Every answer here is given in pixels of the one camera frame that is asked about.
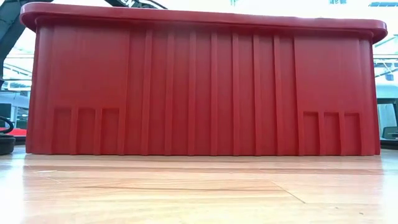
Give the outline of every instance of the floor plank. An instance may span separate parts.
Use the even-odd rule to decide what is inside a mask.
[[[369,157],[0,156],[1,223],[396,223]]]

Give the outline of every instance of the storage box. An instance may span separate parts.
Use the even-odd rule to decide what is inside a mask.
[[[27,152],[380,153],[381,21],[32,3]]]

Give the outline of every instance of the wooden floor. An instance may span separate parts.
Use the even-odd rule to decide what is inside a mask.
[[[0,156],[0,223],[398,223],[369,157]]]

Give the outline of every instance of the red plastic storage box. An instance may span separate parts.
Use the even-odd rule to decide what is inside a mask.
[[[381,21],[31,3],[27,152],[380,153]]]

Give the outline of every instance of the red plastic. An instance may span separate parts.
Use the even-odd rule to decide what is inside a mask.
[[[380,153],[381,21],[32,3],[27,152]]]

